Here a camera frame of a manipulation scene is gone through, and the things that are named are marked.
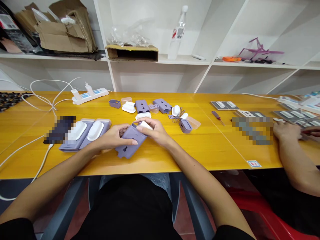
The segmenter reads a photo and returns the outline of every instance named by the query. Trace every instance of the power strip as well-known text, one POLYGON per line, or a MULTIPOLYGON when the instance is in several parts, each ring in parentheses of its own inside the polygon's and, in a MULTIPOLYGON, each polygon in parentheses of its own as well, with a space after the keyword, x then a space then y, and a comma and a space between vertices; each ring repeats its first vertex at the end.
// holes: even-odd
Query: power strip
POLYGON ((93 93, 94 93, 93 96, 91 96, 88 92, 79 94, 79 96, 81 97, 80 100, 77 100, 76 97, 72 97, 73 104, 80 105, 82 103, 85 103, 93 99, 96 99, 98 97, 106 96, 109 94, 108 90, 105 88, 99 88, 97 90, 94 90, 93 93))

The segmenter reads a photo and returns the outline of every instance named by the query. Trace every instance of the white cap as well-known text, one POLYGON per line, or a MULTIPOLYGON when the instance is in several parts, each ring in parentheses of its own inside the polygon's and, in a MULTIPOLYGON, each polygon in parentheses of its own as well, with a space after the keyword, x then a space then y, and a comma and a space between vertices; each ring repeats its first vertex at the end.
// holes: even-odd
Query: white cap
POLYGON ((187 12, 188 11, 188 5, 182 6, 182 12, 187 12))

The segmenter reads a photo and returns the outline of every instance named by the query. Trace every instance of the plastic bottle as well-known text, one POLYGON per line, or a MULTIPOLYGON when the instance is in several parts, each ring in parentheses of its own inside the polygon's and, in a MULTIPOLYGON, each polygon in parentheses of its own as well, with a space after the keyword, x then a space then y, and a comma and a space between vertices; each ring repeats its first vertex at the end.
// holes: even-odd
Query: plastic bottle
POLYGON ((187 18, 186 18, 187 10, 188 10, 188 6, 184 5, 181 10, 178 26, 173 30, 173 33, 172 33, 171 43, 168 51, 168 59, 177 58, 178 51, 181 44, 181 39, 183 37, 185 25, 187 22, 187 18))

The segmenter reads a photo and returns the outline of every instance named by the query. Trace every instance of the cable cord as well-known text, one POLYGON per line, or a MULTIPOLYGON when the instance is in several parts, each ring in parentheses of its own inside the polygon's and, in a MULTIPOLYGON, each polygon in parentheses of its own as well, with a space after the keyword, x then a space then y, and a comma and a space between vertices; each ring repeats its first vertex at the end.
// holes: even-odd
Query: cable cord
MULTIPOLYGON (((18 148, 17 150, 15 150, 13 153, 11 153, 11 154, 9 155, 9 157, 7 157, 7 158, 1 163, 0 168, 1 168, 1 166, 2 166, 13 154, 15 154, 15 153, 18 152, 20 149, 24 148, 25 146, 29 145, 30 143, 33 143, 33 142, 37 141, 38 139, 40 139, 40 138, 42 138, 42 137, 44 137, 44 136, 38 137, 37 139, 35 139, 35 140, 27 143, 26 145, 18 148)), ((41 166, 40 166, 40 168, 39 168, 36 176, 35 176, 35 177, 33 178, 33 180, 31 181, 31 183, 33 183, 33 181, 37 179, 37 177, 39 176, 40 172, 42 171, 43 166, 44 166, 44 163, 46 162, 48 153, 49 153, 50 149, 53 147, 53 145, 54 145, 54 143, 51 143, 51 144, 48 146, 47 152, 46 152, 46 154, 44 155, 44 158, 43 158, 43 160, 42 160, 42 164, 41 164, 41 166)), ((3 201, 13 201, 13 200, 15 200, 15 199, 16 199, 16 197, 15 197, 15 198, 5 198, 5 197, 3 197, 3 196, 0 195, 0 200, 3 200, 3 201)))

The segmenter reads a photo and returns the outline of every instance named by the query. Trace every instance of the pink plastic part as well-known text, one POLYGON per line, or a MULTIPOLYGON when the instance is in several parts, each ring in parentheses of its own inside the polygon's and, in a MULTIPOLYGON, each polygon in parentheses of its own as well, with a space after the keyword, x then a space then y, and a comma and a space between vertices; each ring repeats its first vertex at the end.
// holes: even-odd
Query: pink plastic part
POLYGON ((194 130, 198 129, 200 127, 200 125, 201 125, 201 122, 198 122, 193 117, 188 116, 187 120, 188 120, 188 122, 190 123, 190 125, 192 126, 192 128, 194 130))
POLYGON ((154 114, 157 114, 159 112, 159 105, 158 104, 149 104, 148 105, 149 109, 150 109, 150 112, 153 112, 154 114))
POLYGON ((132 102, 132 97, 121 98, 121 105, 125 104, 126 102, 132 102))

